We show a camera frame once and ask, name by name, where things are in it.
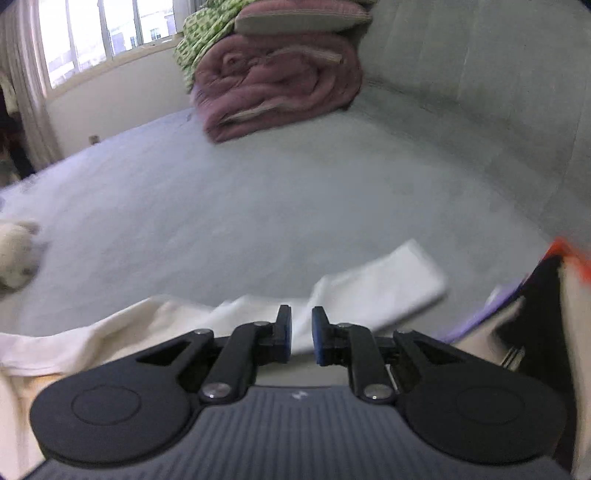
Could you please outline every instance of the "pink blanket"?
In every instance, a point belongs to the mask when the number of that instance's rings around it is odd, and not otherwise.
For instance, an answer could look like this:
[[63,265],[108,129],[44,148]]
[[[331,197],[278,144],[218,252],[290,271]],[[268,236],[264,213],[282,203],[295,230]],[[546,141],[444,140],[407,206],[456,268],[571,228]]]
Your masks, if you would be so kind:
[[191,95],[206,134],[224,142],[347,105],[362,78],[353,47],[335,34],[232,35],[203,57]]

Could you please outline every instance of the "gray bed sheet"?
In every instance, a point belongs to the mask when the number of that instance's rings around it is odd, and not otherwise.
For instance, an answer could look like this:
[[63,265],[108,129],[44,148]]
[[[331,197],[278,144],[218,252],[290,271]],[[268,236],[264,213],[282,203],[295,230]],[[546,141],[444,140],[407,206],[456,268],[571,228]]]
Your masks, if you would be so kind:
[[0,217],[39,221],[44,250],[32,282],[0,301],[1,331],[50,335],[155,294],[211,306],[307,297],[321,276],[415,238],[450,280],[443,302],[409,320],[436,334],[529,273],[548,245],[453,153],[355,105],[222,145],[190,113],[0,193]]

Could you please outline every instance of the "white towel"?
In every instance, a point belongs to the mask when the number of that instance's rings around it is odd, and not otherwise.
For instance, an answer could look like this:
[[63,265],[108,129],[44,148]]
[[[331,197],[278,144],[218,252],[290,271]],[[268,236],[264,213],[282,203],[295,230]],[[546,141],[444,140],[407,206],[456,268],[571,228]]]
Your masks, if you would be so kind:
[[331,323],[357,323],[378,330],[434,302],[445,289],[444,274],[411,240],[387,257],[323,277],[307,300],[246,296],[211,308],[152,297],[88,327],[53,336],[0,333],[0,446],[16,443],[11,458],[0,455],[0,475],[13,480],[42,460],[26,417],[14,419],[15,412],[28,411],[32,401],[25,392],[30,382],[22,377],[73,374],[197,328],[211,328],[216,336],[230,335],[243,323],[273,322],[283,303],[292,308],[292,353],[303,353],[313,348],[310,314],[316,305],[326,309]]

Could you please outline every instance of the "folded blanket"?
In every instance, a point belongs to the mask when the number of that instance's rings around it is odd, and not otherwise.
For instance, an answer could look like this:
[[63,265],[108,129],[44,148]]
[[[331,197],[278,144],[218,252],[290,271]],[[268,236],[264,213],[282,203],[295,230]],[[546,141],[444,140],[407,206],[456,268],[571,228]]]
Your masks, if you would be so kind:
[[331,112],[359,92],[355,50],[328,33],[232,35],[203,56],[192,101],[214,142]]
[[174,50],[174,59],[183,71],[187,91],[193,88],[193,73],[199,60],[215,43],[232,33],[240,10],[254,0],[207,0],[183,24],[184,38]]

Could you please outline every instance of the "stuffed toy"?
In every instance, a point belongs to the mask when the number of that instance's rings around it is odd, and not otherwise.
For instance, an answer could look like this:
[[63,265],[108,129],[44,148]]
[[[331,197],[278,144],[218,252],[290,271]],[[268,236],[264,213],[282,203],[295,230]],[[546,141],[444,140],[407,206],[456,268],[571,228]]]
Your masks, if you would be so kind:
[[35,272],[33,235],[35,222],[0,220],[0,284],[13,290],[22,287]]

